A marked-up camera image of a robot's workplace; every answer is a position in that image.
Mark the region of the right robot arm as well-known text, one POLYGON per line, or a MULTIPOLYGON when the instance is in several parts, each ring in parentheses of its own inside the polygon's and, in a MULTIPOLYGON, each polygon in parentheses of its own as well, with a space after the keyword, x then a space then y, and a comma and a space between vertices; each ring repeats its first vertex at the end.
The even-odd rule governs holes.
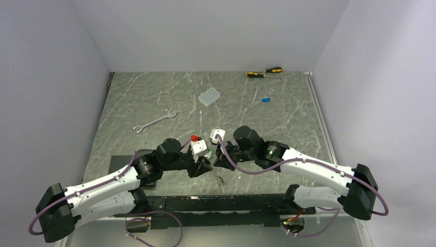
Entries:
POLYGON ((215 167, 249 171, 238 163, 253 161, 261 170, 251 174, 268 171, 295 174, 312 179, 320 187, 289 185, 283 199, 284 209, 295 214, 310 207, 344 210, 348 215, 370 220, 376 199, 381 196, 370 168, 363 164, 356 167, 327 163, 308 156, 277 141, 265 141, 248 126, 237 128, 233 133, 236 145, 224 142, 225 131, 213 129, 211 141, 217 145, 215 167))

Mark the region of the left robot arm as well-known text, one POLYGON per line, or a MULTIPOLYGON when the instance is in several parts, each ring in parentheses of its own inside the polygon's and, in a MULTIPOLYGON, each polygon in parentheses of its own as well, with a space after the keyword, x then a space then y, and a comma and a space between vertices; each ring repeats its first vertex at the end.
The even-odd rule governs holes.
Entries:
POLYGON ((154 150, 139 149, 120 169, 80 185, 47 188, 35 211, 29 233, 43 235, 53 243, 91 221, 117 214, 143 215, 148 201, 142 188, 162 178, 163 172, 186 170, 190 178, 211 171, 204 156, 209 148, 203 139, 189 140, 188 151, 176 139, 168 138, 154 150))

